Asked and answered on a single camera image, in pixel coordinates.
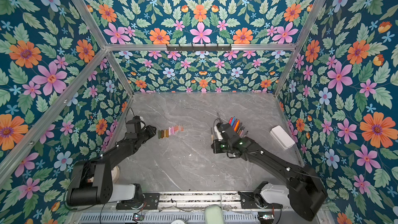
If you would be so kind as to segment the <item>tan cap brown pen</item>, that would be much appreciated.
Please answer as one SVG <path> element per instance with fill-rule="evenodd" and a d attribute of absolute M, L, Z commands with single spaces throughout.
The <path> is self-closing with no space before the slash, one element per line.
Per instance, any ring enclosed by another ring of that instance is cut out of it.
<path fill-rule="evenodd" d="M 239 136 L 242 137 L 244 133 L 245 126 L 243 125 L 239 131 Z"/>

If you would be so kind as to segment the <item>green cap beige pen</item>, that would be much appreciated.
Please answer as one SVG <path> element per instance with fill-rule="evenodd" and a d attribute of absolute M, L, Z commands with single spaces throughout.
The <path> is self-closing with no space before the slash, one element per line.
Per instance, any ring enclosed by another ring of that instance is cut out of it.
<path fill-rule="evenodd" d="M 210 131 L 211 131 L 211 141 L 213 142 L 214 141 L 214 129 L 211 128 Z"/>

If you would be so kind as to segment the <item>brown pen clear grip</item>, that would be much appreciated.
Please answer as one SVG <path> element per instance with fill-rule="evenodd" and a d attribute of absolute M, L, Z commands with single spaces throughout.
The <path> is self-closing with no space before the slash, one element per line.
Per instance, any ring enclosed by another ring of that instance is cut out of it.
<path fill-rule="evenodd" d="M 243 123 L 241 122 L 239 125 L 239 128 L 238 128 L 238 131 L 237 131 L 238 135 L 240 135 L 242 127 L 243 127 Z"/>

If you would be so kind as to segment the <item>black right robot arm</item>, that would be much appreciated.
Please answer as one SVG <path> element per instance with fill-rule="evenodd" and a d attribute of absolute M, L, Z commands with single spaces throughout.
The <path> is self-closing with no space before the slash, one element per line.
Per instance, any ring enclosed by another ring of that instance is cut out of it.
<path fill-rule="evenodd" d="M 292 208 L 301 218 L 312 221 L 328 194 L 315 169 L 290 163 L 267 151 L 253 139 L 240 137 L 229 123 L 214 126 L 217 136 L 211 145 L 214 153 L 230 159 L 243 159 L 268 171 L 282 185 L 262 182 L 251 196 L 243 196 L 259 208 L 277 205 Z"/>

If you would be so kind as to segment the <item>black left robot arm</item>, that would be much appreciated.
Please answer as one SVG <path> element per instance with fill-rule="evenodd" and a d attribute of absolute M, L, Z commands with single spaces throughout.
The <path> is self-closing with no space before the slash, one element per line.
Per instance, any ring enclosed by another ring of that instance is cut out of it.
<path fill-rule="evenodd" d="M 140 132 L 126 133 L 123 140 L 99 157 L 77 162 L 66 193 L 67 205 L 75 207 L 118 201 L 127 202 L 134 207 L 144 204 L 141 186 L 115 184 L 112 169 L 135 154 L 156 132 L 156 128 L 149 125 Z"/>

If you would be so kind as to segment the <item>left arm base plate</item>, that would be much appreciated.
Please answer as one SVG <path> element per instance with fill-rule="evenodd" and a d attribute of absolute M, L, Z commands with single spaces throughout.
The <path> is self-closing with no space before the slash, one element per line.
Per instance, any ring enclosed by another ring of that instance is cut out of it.
<path fill-rule="evenodd" d="M 159 193 L 143 193 L 131 200 L 123 200 L 116 205 L 117 210 L 155 210 L 160 203 Z"/>

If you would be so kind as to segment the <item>blue marker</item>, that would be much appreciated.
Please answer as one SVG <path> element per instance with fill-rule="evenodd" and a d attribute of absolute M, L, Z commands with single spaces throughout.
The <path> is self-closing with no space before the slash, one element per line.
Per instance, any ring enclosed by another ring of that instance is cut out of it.
<path fill-rule="evenodd" d="M 235 119 L 236 119 L 236 117 L 233 117 L 233 119 L 231 120 L 231 123 L 230 123 L 231 126 L 233 126 Z"/>

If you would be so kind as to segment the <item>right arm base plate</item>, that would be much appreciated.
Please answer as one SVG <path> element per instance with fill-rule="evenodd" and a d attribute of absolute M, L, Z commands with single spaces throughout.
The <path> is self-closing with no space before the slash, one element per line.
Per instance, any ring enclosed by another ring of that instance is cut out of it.
<path fill-rule="evenodd" d="M 255 199 L 255 194 L 252 192 L 239 191 L 240 204 L 242 209 L 282 209 L 281 204 L 258 203 Z"/>

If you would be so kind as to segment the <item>orange marker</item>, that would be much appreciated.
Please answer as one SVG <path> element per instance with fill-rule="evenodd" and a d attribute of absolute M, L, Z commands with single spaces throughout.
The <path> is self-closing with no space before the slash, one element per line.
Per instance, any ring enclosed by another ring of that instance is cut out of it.
<path fill-rule="evenodd" d="M 235 128 L 234 128 L 234 131 L 235 131 L 235 132 L 238 130 L 239 125 L 240 125 L 240 120 L 237 121 L 237 124 L 236 124 L 236 126 L 235 126 Z"/>

